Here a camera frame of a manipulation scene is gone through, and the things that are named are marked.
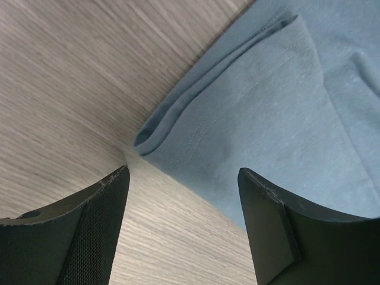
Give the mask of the grey-blue t shirt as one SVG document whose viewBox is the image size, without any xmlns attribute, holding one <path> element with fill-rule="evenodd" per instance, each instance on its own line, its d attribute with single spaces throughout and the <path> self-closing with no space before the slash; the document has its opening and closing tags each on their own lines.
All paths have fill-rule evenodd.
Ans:
<svg viewBox="0 0 380 285">
<path fill-rule="evenodd" d="M 238 172 L 379 216 L 379 1 L 256 1 L 138 131 L 138 154 L 245 225 Z"/>
</svg>

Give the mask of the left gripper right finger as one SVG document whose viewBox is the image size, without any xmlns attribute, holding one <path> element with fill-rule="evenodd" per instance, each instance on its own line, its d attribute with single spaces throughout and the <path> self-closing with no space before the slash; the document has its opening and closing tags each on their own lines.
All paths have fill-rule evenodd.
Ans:
<svg viewBox="0 0 380 285">
<path fill-rule="evenodd" d="M 258 284 L 378 284 L 379 219 L 304 199 L 251 169 L 238 174 Z"/>
</svg>

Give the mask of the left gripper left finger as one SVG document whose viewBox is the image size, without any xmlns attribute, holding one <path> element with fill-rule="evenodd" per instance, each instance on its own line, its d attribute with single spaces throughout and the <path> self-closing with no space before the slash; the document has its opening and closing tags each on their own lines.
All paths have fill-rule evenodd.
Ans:
<svg viewBox="0 0 380 285">
<path fill-rule="evenodd" d="M 108 284 L 129 182 L 122 166 L 57 202 L 1 219 L 1 284 Z"/>
</svg>

